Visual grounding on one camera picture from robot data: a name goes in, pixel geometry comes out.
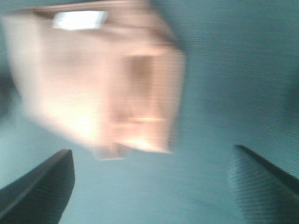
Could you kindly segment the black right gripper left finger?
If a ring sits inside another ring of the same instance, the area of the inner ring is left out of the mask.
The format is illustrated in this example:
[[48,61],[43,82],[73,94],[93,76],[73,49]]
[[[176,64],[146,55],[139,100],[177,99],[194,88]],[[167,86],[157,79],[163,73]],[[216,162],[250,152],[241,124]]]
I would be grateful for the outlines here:
[[74,183],[72,151],[62,149],[0,190],[0,222],[59,223]]

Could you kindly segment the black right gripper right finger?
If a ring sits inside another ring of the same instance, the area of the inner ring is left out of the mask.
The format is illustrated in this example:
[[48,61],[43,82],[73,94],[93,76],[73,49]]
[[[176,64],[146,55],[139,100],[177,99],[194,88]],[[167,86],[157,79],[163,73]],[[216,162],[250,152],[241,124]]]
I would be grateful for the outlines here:
[[246,146],[235,145],[228,185],[248,224],[297,224],[299,180]]

